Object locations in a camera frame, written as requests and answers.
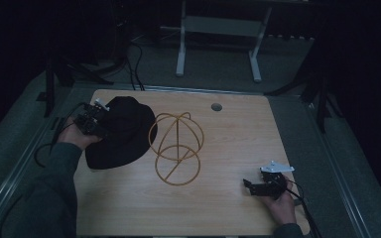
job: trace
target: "hat brim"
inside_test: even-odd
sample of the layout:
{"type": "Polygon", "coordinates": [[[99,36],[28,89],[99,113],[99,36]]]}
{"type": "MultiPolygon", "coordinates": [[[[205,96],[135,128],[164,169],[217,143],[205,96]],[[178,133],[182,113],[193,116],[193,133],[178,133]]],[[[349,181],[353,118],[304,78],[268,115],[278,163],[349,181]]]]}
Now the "hat brim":
{"type": "MultiPolygon", "coordinates": [[[[139,104],[141,126],[132,139],[119,145],[110,140],[91,144],[85,149],[88,166],[94,170],[106,170],[128,165],[141,158],[150,148],[148,133],[156,121],[153,110],[147,105],[139,104]]],[[[157,136],[157,125],[151,131],[151,143],[157,136]]]]}

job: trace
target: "person's left hand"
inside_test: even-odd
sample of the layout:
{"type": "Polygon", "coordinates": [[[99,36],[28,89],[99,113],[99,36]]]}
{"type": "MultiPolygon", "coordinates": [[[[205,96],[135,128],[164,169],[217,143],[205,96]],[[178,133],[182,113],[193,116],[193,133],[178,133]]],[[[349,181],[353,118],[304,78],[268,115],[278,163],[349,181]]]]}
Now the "person's left hand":
{"type": "Polygon", "coordinates": [[[71,117],[67,118],[66,128],[61,131],[58,138],[58,142],[72,143],[80,147],[82,150],[85,150],[85,148],[90,144],[99,141],[101,141],[101,138],[97,136],[82,134],[76,124],[73,123],[73,119],[71,117]]]}

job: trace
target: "background desk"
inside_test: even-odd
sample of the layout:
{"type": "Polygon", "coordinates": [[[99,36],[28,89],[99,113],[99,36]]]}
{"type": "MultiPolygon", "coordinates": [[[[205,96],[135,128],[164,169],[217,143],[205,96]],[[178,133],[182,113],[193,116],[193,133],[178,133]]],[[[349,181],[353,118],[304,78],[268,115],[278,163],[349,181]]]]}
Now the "background desk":
{"type": "MultiPolygon", "coordinates": [[[[200,174],[188,185],[168,185],[155,172],[152,150],[132,164],[106,171],[90,170],[82,157],[75,174],[78,235],[272,234],[276,224],[269,212],[242,183],[260,181],[259,167],[270,161],[288,163],[266,97],[97,90],[92,100],[108,102],[120,95],[135,97],[156,115],[189,112],[205,138],[198,153],[200,174]],[[212,103],[220,103],[222,110],[211,110],[212,103]]],[[[160,126],[156,141],[164,129],[160,126]]],[[[301,207],[297,219],[309,233],[301,207]]]]}

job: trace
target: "dark background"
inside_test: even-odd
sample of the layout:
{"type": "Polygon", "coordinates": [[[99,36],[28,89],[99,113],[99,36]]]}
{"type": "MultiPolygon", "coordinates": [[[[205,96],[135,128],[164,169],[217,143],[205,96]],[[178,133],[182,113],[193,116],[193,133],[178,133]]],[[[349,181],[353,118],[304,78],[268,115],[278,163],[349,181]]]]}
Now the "dark background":
{"type": "MultiPolygon", "coordinates": [[[[191,11],[204,13],[206,2],[193,1],[191,11]]],[[[258,17],[244,8],[230,11],[232,1],[211,14],[258,17]]],[[[254,4],[263,1],[243,1],[254,4]]],[[[320,72],[356,135],[381,184],[381,1],[313,1],[330,7],[275,3],[267,34],[315,37],[298,78],[320,72]]],[[[180,1],[0,1],[0,121],[26,85],[45,69],[54,53],[78,62],[96,57],[122,58],[132,25],[154,41],[162,25],[180,23],[180,1]],[[99,39],[119,28],[115,54],[99,39]]]]}

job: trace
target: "wire hat stand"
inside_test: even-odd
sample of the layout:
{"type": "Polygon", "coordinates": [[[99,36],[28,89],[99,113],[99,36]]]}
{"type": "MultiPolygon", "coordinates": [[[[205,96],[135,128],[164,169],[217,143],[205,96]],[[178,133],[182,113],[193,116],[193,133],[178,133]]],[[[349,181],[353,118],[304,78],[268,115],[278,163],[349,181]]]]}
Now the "wire hat stand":
{"type": "Polygon", "coordinates": [[[150,147],[157,154],[157,176],[169,185],[186,185],[195,180],[200,172],[200,158],[197,153],[202,148],[203,141],[203,131],[191,119],[190,113],[159,114],[149,132],[150,147]],[[158,134],[163,135],[159,145],[150,140],[156,125],[158,134]]]}

